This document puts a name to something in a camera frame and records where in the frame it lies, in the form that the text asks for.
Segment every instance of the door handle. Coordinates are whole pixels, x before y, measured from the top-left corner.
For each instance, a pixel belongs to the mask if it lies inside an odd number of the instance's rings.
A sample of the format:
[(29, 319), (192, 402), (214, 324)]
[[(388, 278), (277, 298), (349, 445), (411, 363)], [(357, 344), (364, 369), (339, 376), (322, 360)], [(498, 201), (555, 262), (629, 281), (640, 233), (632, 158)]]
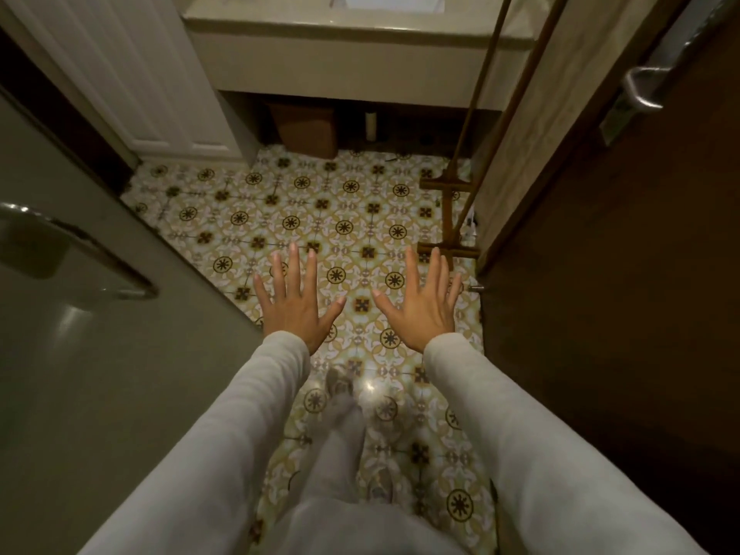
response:
[(635, 66), (627, 71), (622, 79), (622, 87), (634, 110), (641, 113), (655, 113), (663, 108), (661, 103), (652, 101), (641, 94), (638, 81), (647, 80), (657, 86), (671, 69), (663, 66)]
[(159, 295), (159, 289), (151, 280), (77, 225), (63, 222), (59, 218), (54, 218), (53, 216), (20, 204), (0, 202), (0, 213), (37, 220), (55, 232), (61, 233), (69, 243), (73, 244), (88, 257), (91, 257), (107, 269), (116, 272), (116, 274), (131, 282), (134, 288), (115, 290), (114, 294), (116, 298), (152, 299)]

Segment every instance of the door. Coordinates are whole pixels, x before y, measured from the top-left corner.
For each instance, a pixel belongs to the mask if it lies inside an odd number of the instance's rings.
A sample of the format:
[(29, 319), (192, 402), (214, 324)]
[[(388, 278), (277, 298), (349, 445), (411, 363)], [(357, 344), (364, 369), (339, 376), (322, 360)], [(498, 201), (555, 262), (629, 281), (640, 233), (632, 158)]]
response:
[(72, 233), (0, 206), (0, 551), (75, 553), (261, 336), (3, 98), (0, 168)]
[(735, 552), (740, 15), (663, 109), (581, 143), (481, 278), (486, 354), (678, 519)]
[(5, 0), (139, 154), (240, 158), (172, 0)]

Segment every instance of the left hand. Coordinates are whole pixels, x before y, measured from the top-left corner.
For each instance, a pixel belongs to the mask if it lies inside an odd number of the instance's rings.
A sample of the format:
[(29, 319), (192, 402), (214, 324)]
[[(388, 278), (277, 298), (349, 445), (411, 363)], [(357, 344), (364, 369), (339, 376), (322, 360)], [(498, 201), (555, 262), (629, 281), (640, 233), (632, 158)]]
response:
[(301, 294), (301, 259), (295, 242), (290, 244), (287, 288), (283, 277), (283, 260), (279, 251), (272, 254), (272, 284), (274, 303), (265, 290), (262, 278), (254, 273), (254, 290), (262, 306), (264, 336), (276, 331), (288, 331), (299, 336), (309, 348), (309, 353), (314, 354), (326, 339), (331, 325), (342, 313), (347, 299), (344, 296), (337, 299), (319, 318), (316, 298), (316, 253), (313, 249), (309, 251)]

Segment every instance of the white sleeve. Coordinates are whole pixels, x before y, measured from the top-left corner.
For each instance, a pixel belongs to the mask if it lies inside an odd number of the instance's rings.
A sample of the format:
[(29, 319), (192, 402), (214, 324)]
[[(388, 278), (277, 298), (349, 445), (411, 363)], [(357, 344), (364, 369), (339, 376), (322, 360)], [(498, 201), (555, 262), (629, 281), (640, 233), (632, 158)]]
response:
[(432, 339), (424, 364), (531, 553), (704, 553), (678, 522), (464, 336)]
[(285, 331), (266, 337), (81, 553), (231, 553), (310, 370), (299, 337)]

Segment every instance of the floor tile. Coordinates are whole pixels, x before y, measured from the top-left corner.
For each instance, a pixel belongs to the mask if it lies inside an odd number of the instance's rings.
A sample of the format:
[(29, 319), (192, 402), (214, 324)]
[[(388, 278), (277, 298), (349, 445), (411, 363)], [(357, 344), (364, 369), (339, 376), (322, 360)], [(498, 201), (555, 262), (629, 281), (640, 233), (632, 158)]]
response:
[[(339, 152), (334, 160), (262, 149), (251, 168), (143, 163), (121, 199), (255, 323), (261, 308), (253, 276), (272, 294), (270, 255), (295, 241), (303, 256), (318, 254), (322, 314), (339, 296), (344, 312), (311, 359), (265, 475), (250, 535), (253, 553), (274, 525), (291, 477), (300, 471), (311, 432), (328, 395), (326, 373), (352, 378), (367, 425), (357, 475), (360, 496), (375, 471), (387, 467), (394, 503), (452, 534), (470, 553), (494, 552), (494, 507), (488, 477), (444, 396), (429, 381), (421, 354), (407, 349), (377, 310), (372, 289), (402, 303), (408, 284), (405, 247), (441, 239), (441, 192), (422, 190), (421, 177), (439, 176), (443, 158), (372, 151)], [(463, 160), (459, 175), (470, 165)], [(467, 194), (456, 195), (459, 212)], [(420, 257), (423, 283), (428, 256)], [(464, 287), (475, 264), (455, 260)], [(457, 329), (483, 350), (478, 294), (464, 291)]]

